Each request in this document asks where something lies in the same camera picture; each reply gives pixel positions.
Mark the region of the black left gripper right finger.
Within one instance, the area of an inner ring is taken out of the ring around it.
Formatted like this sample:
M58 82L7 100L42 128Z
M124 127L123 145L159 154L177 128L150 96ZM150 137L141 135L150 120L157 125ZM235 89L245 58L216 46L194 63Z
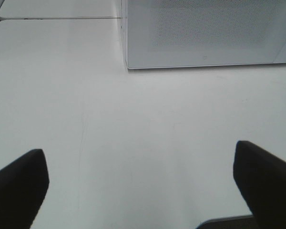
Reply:
M250 141L238 141L235 183L261 229L286 229L286 162Z

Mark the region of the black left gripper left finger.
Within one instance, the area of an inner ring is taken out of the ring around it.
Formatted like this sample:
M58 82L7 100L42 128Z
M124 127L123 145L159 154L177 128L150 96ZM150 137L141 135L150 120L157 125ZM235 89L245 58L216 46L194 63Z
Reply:
M29 229L50 179L45 154L33 149L0 170L0 229Z

